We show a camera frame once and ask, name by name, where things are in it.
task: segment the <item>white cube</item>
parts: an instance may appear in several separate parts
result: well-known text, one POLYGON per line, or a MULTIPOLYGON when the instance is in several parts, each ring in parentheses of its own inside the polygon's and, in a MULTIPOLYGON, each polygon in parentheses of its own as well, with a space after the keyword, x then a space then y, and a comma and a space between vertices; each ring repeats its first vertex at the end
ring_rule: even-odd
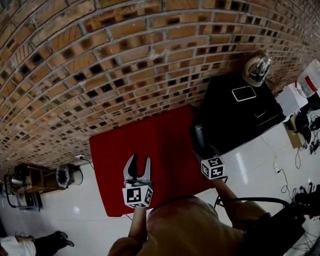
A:
POLYGON ((131 208, 148 207, 153 192, 148 185, 123 188, 124 204, 131 208))
POLYGON ((201 161, 201 172, 209 180, 218 179, 225 175, 225 165, 219 157, 201 161))

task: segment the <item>red table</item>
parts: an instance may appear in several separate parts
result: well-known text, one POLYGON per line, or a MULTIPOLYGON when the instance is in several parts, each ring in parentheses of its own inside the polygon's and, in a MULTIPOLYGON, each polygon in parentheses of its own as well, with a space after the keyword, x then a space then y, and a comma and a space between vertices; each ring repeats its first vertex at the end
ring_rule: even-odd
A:
POLYGON ((138 171, 151 157, 153 195, 150 208, 192 196, 212 187, 197 162, 189 126, 193 114, 189 105, 163 112, 90 138, 95 176, 106 214, 118 217, 132 213, 124 204, 124 167, 138 154, 138 171))

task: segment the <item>brick wall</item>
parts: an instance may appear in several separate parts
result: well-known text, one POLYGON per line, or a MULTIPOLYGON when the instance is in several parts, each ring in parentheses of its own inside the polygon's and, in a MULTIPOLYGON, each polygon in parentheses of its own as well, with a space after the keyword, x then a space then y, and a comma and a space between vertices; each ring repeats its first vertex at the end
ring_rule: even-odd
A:
POLYGON ((185 104, 269 49, 275 93, 319 58, 316 0, 25 0, 0 14, 0 169, 185 104))

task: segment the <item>silver kettle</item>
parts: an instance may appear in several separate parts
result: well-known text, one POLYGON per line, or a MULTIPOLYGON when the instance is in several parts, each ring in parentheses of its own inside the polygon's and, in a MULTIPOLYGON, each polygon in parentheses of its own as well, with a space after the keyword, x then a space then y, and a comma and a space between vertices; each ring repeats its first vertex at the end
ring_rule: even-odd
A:
POLYGON ((242 71, 243 79, 253 87, 259 87, 265 81, 271 64, 269 51, 258 50, 254 57, 249 59, 242 71))

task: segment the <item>person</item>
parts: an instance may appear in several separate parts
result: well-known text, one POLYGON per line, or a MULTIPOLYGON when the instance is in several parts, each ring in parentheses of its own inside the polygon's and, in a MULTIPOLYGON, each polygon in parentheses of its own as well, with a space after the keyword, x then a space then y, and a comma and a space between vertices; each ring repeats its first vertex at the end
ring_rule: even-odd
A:
POLYGON ((8 236, 0 240, 0 256, 53 256, 66 246, 75 246, 67 238, 61 231, 37 239, 31 235, 8 236))
POLYGON ((237 198, 222 179, 214 179, 232 227, 219 221, 215 209, 197 197, 176 200, 153 209, 134 209, 128 237, 118 239, 108 256, 237 255, 244 239, 244 223, 266 212, 252 201, 237 198))

